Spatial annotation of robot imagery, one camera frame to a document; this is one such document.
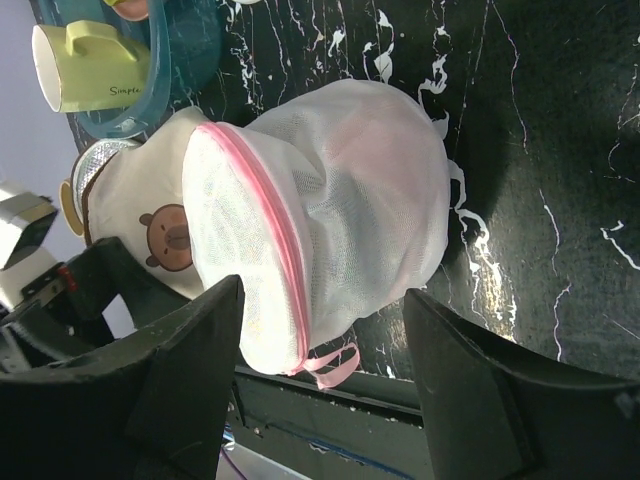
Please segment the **white pink mesh laundry bag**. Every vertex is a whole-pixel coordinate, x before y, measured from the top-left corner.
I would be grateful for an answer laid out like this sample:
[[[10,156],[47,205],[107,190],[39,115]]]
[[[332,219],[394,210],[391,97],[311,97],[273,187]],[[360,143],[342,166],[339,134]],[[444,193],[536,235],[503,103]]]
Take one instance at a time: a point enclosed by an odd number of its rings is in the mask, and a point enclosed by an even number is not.
[[[377,81],[330,83],[244,127],[199,125],[182,187],[202,284],[242,280],[246,363],[306,371],[321,389],[360,353],[311,351],[424,286],[448,243],[443,140],[413,98]]]

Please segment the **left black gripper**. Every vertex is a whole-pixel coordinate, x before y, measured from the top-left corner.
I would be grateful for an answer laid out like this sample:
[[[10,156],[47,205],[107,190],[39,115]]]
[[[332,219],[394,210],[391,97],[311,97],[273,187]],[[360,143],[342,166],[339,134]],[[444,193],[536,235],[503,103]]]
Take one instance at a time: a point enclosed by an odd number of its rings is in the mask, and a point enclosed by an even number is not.
[[[198,361],[193,305],[115,238],[53,265],[21,292],[24,300],[1,320],[4,373],[176,370]]]

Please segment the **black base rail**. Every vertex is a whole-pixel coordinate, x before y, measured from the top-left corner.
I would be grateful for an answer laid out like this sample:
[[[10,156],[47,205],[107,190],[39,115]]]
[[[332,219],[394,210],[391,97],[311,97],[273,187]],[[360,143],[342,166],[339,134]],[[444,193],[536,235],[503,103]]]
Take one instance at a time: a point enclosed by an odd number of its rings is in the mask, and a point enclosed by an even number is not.
[[[238,371],[227,413],[241,446],[310,479],[432,479],[417,417]]]

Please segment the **pink plate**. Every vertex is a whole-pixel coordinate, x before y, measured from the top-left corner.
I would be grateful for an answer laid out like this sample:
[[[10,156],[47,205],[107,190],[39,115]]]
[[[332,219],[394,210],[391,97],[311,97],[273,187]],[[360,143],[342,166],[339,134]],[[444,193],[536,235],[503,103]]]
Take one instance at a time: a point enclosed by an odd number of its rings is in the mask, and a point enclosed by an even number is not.
[[[149,16],[147,0],[104,0],[104,3],[127,21],[142,21]]]

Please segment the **green cream mug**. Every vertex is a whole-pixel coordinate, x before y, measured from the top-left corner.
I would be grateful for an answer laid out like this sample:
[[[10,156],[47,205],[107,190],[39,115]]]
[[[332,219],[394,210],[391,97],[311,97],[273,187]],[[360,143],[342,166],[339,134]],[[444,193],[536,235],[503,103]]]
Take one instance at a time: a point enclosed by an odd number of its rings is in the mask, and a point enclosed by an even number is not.
[[[38,24],[31,47],[41,91],[56,113],[129,107],[144,92],[150,50],[109,24]]]

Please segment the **teal plastic tray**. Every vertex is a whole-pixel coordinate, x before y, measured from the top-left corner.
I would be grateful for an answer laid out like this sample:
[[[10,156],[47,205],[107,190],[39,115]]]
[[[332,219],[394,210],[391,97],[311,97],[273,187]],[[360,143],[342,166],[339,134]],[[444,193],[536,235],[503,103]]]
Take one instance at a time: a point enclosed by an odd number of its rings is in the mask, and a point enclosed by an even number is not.
[[[104,1],[35,1],[39,24],[64,27],[79,20],[109,24],[151,52],[146,86],[131,106],[72,115],[96,139],[125,139],[149,133],[169,107],[184,105],[216,74],[222,25],[215,1],[148,1],[149,16],[127,21]]]

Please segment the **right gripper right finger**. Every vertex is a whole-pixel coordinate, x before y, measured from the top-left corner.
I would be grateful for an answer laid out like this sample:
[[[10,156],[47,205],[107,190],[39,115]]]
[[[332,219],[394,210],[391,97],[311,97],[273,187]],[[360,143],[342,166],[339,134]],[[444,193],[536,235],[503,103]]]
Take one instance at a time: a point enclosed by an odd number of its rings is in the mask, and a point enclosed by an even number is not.
[[[421,290],[403,319],[436,478],[638,478],[638,382],[536,354]]]

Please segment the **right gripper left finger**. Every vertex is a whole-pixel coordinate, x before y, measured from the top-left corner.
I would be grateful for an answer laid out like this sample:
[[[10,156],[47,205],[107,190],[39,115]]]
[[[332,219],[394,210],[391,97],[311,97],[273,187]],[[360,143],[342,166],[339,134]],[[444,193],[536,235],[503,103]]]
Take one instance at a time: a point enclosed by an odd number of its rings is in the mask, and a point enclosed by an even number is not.
[[[1,378],[5,479],[212,479],[244,305],[231,275],[137,332]]]

